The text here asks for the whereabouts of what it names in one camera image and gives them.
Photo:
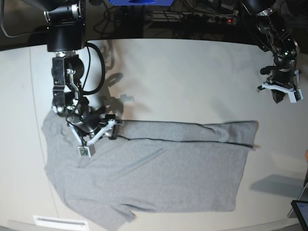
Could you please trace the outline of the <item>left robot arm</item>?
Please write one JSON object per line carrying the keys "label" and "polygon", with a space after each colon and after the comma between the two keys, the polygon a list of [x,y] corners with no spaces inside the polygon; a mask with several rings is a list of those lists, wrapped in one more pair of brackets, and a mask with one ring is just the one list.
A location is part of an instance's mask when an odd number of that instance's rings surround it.
{"label": "left robot arm", "polygon": [[287,95],[291,103],[303,99],[298,87],[301,70],[297,69],[300,48],[285,26],[274,0],[242,0],[242,18],[248,33],[264,52],[270,51],[273,64],[261,68],[265,82],[257,91],[270,90],[273,100],[280,103]]}

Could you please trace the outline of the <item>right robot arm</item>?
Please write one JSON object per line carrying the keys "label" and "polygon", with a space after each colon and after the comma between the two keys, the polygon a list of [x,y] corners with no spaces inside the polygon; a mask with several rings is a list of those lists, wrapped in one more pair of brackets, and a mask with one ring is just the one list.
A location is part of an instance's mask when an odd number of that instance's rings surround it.
{"label": "right robot arm", "polygon": [[[42,10],[47,21],[47,51],[55,54],[51,62],[52,111],[57,125],[67,125],[81,147],[89,147],[103,137],[117,139],[120,121],[101,107],[90,106],[88,96],[101,90],[105,82],[105,64],[99,48],[85,40],[86,2],[84,0],[29,0]],[[83,48],[94,49],[101,64],[101,78],[93,90],[85,90],[85,67],[77,54]]]}

